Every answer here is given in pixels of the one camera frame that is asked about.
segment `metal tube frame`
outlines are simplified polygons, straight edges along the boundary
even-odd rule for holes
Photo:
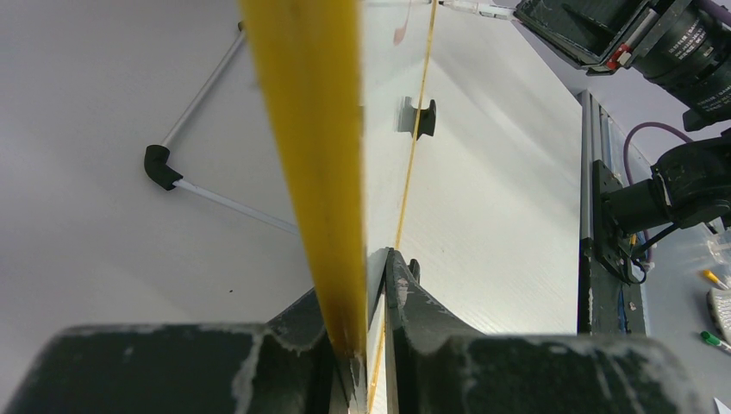
[[[180,118],[178,118],[178,120],[175,122],[175,124],[172,126],[172,128],[170,128],[170,132],[167,133],[165,139],[163,139],[162,142],[159,144],[158,147],[160,147],[160,150],[165,151],[167,154],[169,154],[170,146],[178,138],[178,136],[180,135],[180,131],[187,124],[187,122],[191,118],[191,116],[196,112],[198,107],[201,105],[201,102],[206,98],[206,96],[208,96],[210,90],[213,89],[213,86],[218,82],[218,80],[221,78],[221,75],[228,67],[228,64],[231,62],[231,60],[237,54],[237,52],[241,49],[241,46],[246,42],[246,38],[247,38],[246,31],[244,30],[243,25],[241,23],[239,23],[239,30],[240,30],[240,33],[238,36],[236,36],[234,43],[232,43],[231,46],[228,48],[228,50],[226,51],[226,54],[223,55],[221,61],[218,62],[218,65],[216,65],[216,68],[210,74],[210,76],[205,81],[205,83],[203,84],[201,89],[198,91],[196,96],[193,98],[191,103],[188,104],[188,106],[185,108],[185,111],[183,112],[183,114],[180,116]],[[167,162],[167,158],[164,159],[162,166],[169,169],[169,167],[165,164],[166,162]],[[183,190],[190,191],[193,194],[206,198],[210,201],[213,201],[213,202],[223,205],[225,207],[229,207],[229,209],[238,211],[241,214],[250,216],[251,218],[259,220],[263,223],[267,223],[278,229],[282,229],[282,230],[286,231],[287,233],[291,233],[293,235],[299,234],[299,231],[297,230],[297,226],[292,223],[288,223],[284,220],[280,220],[274,216],[270,216],[262,211],[253,209],[247,205],[237,203],[234,200],[231,200],[230,198],[226,198],[220,194],[216,194],[212,191],[206,190],[198,185],[194,185],[189,180],[177,179],[174,182],[172,182],[172,185],[174,186],[174,188],[181,188]],[[171,188],[173,188],[173,187],[171,187],[171,186],[167,187],[166,190],[170,190]]]

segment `yellow rod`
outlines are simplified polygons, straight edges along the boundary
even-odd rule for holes
[[[359,1],[241,8],[330,341],[365,367]]]

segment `white wall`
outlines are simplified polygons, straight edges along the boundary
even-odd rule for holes
[[[731,0],[714,1],[731,8]],[[494,3],[515,6],[519,2],[520,0],[496,0]],[[484,19],[484,24],[510,23]],[[609,77],[587,77],[584,72],[577,71],[565,63],[527,29],[523,27],[519,29],[572,93],[590,90],[625,134],[635,125],[647,121],[664,122],[683,130],[682,116],[688,108],[659,86],[647,82],[636,70],[621,69]],[[731,122],[720,122],[699,132],[690,133],[690,137],[696,140],[714,138],[728,128],[731,128]],[[633,142],[651,163],[665,151],[681,143],[674,135],[658,129],[648,129],[639,133]]]
[[[581,107],[515,28],[450,11],[437,10],[437,123],[416,144],[400,249],[476,329],[573,335]]]

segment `black cable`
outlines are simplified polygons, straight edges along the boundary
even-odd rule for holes
[[[643,283],[645,283],[647,281],[647,270],[645,269],[645,266],[642,265],[642,263],[640,263],[640,261],[638,259],[632,259],[632,263],[634,263],[634,265],[639,267],[640,270],[642,271],[642,280],[640,280],[639,282],[635,282],[634,280],[627,280],[627,282],[630,285],[642,285]]]
[[[709,230],[710,234],[712,234],[712,235],[717,235],[718,234],[718,230],[716,230],[715,227],[713,227],[711,225],[711,223],[704,223],[704,224],[706,225],[706,229]]]
[[[645,241],[645,244],[643,244],[639,248],[633,249],[632,254],[630,255],[630,258],[632,260],[639,259],[643,253],[645,253],[649,248],[651,248],[653,246],[653,244],[664,239],[667,235],[669,235],[670,233],[672,233],[673,231],[675,231],[677,229],[679,229],[679,226],[676,223],[673,223],[673,224],[665,227],[657,235],[655,235],[652,239]]]
[[[632,185],[634,184],[634,180],[632,179],[632,171],[629,169],[629,143],[632,141],[632,138],[635,134],[641,129],[644,128],[660,128],[664,129],[665,131],[677,136],[680,138],[683,142],[693,142],[693,140],[687,135],[684,134],[677,129],[671,127],[670,125],[662,122],[643,122],[640,125],[637,125],[636,127],[632,128],[631,131],[629,131],[629,134],[627,134],[627,139],[624,140],[624,147],[622,148],[622,162],[624,162],[624,172],[627,174],[627,182]],[[647,230],[642,230],[642,235],[645,237],[645,240],[650,238],[649,233],[647,233]],[[653,261],[653,251],[648,250],[647,251],[647,262]]]

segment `purple cable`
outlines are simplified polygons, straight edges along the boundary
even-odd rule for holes
[[[731,13],[712,0],[696,0],[698,8],[731,27]]]
[[[632,179],[632,172],[629,171],[629,142],[632,141],[632,137],[634,137],[635,134],[637,134],[637,131],[640,129],[648,128],[648,127],[655,127],[664,129],[665,131],[677,136],[683,142],[693,142],[693,140],[683,132],[680,132],[679,130],[671,127],[670,125],[662,122],[643,122],[640,125],[637,125],[636,127],[632,128],[631,131],[629,131],[629,134],[627,134],[627,139],[624,141],[624,148],[622,149],[622,160],[624,161],[624,172],[627,174],[627,182],[632,185],[634,184],[634,179]],[[647,232],[647,230],[642,230],[642,236],[645,237],[645,242],[650,240],[650,234]],[[647,250],[647,263],[651,263],[653,261],[653,250],[649,248]]]

